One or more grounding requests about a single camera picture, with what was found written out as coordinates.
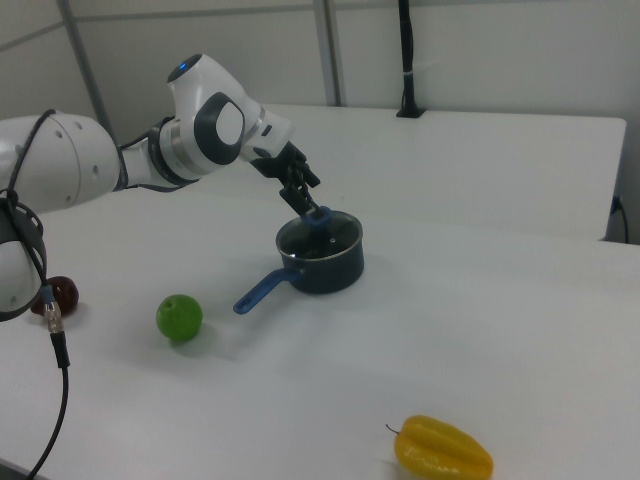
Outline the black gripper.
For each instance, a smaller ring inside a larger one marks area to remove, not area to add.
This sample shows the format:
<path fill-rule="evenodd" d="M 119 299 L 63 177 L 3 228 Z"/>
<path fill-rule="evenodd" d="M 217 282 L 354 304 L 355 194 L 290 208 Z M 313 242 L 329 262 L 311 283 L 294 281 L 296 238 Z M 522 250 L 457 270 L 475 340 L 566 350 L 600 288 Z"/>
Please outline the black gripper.
<path fill-rule="evenodd" d="M 321 209 L 310 192 L 310 188 L 315 188 L 321 181 L 311 171 L 307 157 L 295 145 L 288 142 L 275 157 L 267 157 L 262 150 L 259 152 L 251 165 L 265 178 L 280 181 L 283 188 L 279 195 L 297 215 L 304 216 Z"/>

